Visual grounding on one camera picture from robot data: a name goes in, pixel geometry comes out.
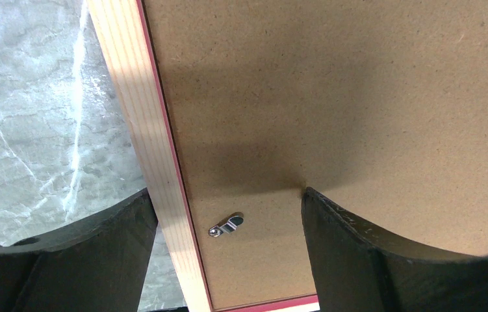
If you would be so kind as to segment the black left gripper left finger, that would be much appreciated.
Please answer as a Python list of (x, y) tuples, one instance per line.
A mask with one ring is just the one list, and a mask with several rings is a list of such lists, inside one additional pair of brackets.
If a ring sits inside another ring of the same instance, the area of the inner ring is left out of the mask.
[(147, 190), (0, 246), (0, 311), (136, 311), (158, 220)]

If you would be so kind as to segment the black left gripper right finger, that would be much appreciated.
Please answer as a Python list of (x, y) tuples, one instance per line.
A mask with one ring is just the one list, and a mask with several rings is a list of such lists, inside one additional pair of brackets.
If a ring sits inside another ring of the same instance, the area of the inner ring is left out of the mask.
[(488, 311), (488, 256), (407, 239), (310, 187), (302, 224), (321, 311)]

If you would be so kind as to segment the brown cardboard backing board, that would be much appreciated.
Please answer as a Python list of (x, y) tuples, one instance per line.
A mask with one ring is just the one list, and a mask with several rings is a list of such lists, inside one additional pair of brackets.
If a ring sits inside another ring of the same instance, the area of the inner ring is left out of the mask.
[(212, 306), (315, 291), (305, 187), (488, 254), (488, 1), (146, 1)]

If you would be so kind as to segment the red wooden picture frame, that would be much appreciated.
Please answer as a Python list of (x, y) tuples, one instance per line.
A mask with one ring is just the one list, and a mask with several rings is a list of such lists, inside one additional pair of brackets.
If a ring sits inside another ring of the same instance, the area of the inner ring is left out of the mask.
[(90, 1), (191, 311), (314, 311), (310, 1)]

